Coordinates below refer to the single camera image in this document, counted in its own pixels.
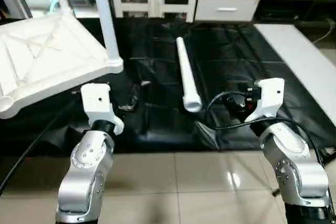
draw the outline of drawer handle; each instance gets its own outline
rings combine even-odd
[[[235,12],[237,11],[237,8],[224,8],[220,7],[217,9],[218,12]]]

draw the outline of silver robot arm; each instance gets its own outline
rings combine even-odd
[[[113,137],[123,131],[115,116],[107,84],[81,87],[91,129],[71,153],[70,168],[58,192],[56,223],[97,223],[106,176],[112,167]]]
[[[255,85],[258,98],[252,113],[239,113],[242,106],[235,104],[232,98],[224,101],[230,114],[242,122],[275,117],[283,103],[283,79],[264,79],[257,81]],[[247,97],[245,101],[250,102],[252,98]],[[264,156],[276,174],[287,223],[335,223],[327,174],[322,165],[310,155],[305,140],[281,122],[252,123],[251,129],[259,137]]]

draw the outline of black tarp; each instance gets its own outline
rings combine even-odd
[[[97,19],[81,21],[102,42]],[[279,114],[311,130],[321,147],[334,146],[336,129],[291,70],[252,25],[187,24],[152,19],[116,19],[122,74],[95,82],[108,83],[114,108],[139,99],[134,112],[116,112],[125,122],[116,152],[253,150],[258,142],[249,127],[212,132],[183,109],[182,81],[175,39],[184,38],[203,104],[225,90],[237,90],[256,79],[280,77],[285,102]],[[79,87],[22,109],[0,121],[2,153],[21,153],[54,114],[71,99],[78,102],[43,138],[34,154],[68,155],[88,128]],[[217,126],[238,123],[221,104],[212,110]]]

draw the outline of white floor tile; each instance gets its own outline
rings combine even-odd
[[[336,212],[336,185],[330,186],[331,198]]]
[[[105,185],[106,195],[176,192],[174,154],[114,156]]]
[[[5,174],[16,158],[4,158],[0,174]],[[2,197],[55,197],[70,165],[69,158],[27,158],[10,179]]]
[[[180,192],[269,189],[261,153],[177,153]]]
[[[177,194],[104,197],[99,224],[179,224]]]
[[[277,206],[280,210],[280,214],[282,219],[284,220],[285,223],[287,223],[287,219],[286,219],[286,210],[285,210],[285,204],[282,201],[282,196],[279,194],[277,197],[275,197]]]
[[[268,191],[180,193],[181,224],[283,224]]]
[[[328,175],[329,185],[336,186],[336,161],[333,161],[325,168]]]
[[[55,223],[55,198],[0,199],[0,223]]]
[[[268,160],[263,155],[259,157],[259,160],[266,174],[268,185],[270,186],[271,190],[279,188],[277,177],[275,175],[275,172],[271,164],[268,162]]]
[[[56,198],[0,199],[0,223],[55,223]],[[179,224],[177,194],[105,196],[99,224]]]

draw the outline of white plastic tray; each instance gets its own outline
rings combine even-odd
[[[107,51],[70,14],[0,26],[0,118],[113,72]]]

